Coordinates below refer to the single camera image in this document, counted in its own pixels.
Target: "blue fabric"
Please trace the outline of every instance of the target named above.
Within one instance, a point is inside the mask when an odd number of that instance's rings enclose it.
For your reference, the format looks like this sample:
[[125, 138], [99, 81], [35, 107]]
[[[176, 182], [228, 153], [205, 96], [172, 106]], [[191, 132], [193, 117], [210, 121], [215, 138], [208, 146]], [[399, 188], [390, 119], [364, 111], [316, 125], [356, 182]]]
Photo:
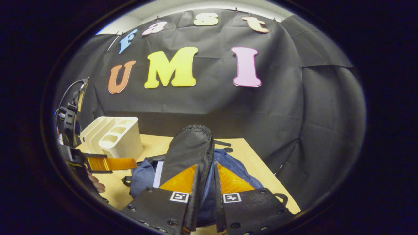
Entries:
[[132, 198], [137, 197], [146, 187], [154, 185], [155, 171], [153, 166], [147, 161], [135, 169], [131, 169], [132, 178], [129, 194]]
[[[213, 224], [215, 222], [215, 177], [214, 164], [218, 162], [223, 167], [229, 169], [237, 176], [244, 179], [255, 189], [263, 188], [263, 185], [254, 177], [247, 173], [245, 166], [237, 159], [228, 155], [223, 149], [215, 149], [213, 153], [212, 167], [209, 169], [208, 180], [203, 192], [203, 201], [197, 217], [198, 227]], [[138, 196], [146, 187], [153, 186], [155, 171], [151, 164], [144, 160], [141, 166], [132, 169], [132, 178], [129, 194], [132, 198]]]

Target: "bolt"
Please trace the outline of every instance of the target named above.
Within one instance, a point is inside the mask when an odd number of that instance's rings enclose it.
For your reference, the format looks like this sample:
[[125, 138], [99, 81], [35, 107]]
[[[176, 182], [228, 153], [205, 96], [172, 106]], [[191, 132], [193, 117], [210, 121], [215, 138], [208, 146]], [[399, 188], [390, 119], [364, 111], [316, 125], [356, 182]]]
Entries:
[[169, 225], [171, 225], [171, 226], [178, 226], [178, 222], [177, 222], [177, 221], [175, 221], [175, 220], [170, 220], [170, 221], [168, 222], [168, 224], [169, 224]]
[[241, 227], [241, 224], [240, 223], [233, 223], [233, 224], [231, 224], [231, 228], [239, 228], [239, 227]]

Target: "table surface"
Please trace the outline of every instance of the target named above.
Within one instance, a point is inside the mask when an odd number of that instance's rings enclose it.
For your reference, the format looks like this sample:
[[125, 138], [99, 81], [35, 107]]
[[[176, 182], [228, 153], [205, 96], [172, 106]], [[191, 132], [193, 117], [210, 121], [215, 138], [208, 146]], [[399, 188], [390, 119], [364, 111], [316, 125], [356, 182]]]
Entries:
[[[170, 145], [173, 137], [155, 136], [155, 135], [143, 135], [141, 134], [141, 142], [144, 147], [144, 152], [137, 159], [142, 161], [146, 157], [152, 157], [167, 153], [168, 146]], [[295, 200], [285, 189], [285, 187], [279, 182], [279, 180], [273, 175], [270, 169], [264, 164], [264, 162], [258, 157], [250, 145], [243, 139], [215, 139], [231, 144], [233, 152], [228, 153], [230, 156], [240, 160], [247, 172], [258, 179], [261, 184], [268, 188], [272, 193], [286, 194], [288, 202], [286, 207], [292, 214], [296, 214], [301, 211]], [[225, 148], [226, 146], [215, 144], [215, 148]], [[109, 200], [109, 204], [117, 210], [121, 210], [132, 201], [132, 197], [129, 195], [129, 187], [125, 186], [121, 179], [124, 176], [130, 176], [130, 170], [113, 171], [112, 174], [93, 174], [99, 179], [99, 182], [106, 186], [106, 190], [101, 195]], [[196, 232], [192, 232], [193, 235], [206, 235], [215, 234], [215, 225], [197, 228]]]

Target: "pink letter i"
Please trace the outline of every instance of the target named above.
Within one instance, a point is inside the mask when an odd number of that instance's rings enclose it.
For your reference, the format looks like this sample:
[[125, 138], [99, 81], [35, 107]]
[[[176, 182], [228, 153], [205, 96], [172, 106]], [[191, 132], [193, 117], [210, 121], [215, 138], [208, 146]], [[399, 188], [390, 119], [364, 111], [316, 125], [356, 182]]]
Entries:
[[237, 77], [232, 81], [235, 86], [239, 87], [259, 87], [261, 80], [257, 78], [255, 73], [254, 56], [258, 52], [247, 47], [232, 47], [231, 51], [237, 55]]

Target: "black fabric backdrop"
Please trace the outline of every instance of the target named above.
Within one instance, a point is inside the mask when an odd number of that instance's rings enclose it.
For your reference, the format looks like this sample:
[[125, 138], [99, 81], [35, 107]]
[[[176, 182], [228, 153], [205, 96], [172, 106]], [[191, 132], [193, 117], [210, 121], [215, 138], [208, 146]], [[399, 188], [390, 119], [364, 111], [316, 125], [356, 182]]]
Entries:
[[[219, 23], [195, 26], [195, 16], [205, 12], [218, 14]], [[252, 30], [244, 16], [264, 21], [270, 32]], [[168, 22], [164, 30], [142, 36], [160, 21]], [[62, 74], [56, 107], [69, 84], [90, 77], [80, 115], [82, 127], [102, 115], [129, 116], [139, 118], [142, 134], [174, 136], [184, 126], [200, 124], [214, 138], [245, 138], [301, 209], [332, 190], [355, 162], [366, 122], [361, 86], [338, 46], [301, 18], [294, 15], [279, 23], [248, 13], [205, 9], [161, 17], [136, 29], [131, 45], [121, 54], [119, 42], [130, 31], [119, 37], [95, 36]], [[163, 51], [171, 60], [188, 46], [198, 48], [193, 59], [194, 87], [170, 83], [144, 87], [149, 54]], [[232, 83], [237, 75], [231, 51], [235, 46], [258, 51], [260, 87]], [[136, 63], [126, 88], [110, 94], [111, 68], [131, 60]]]

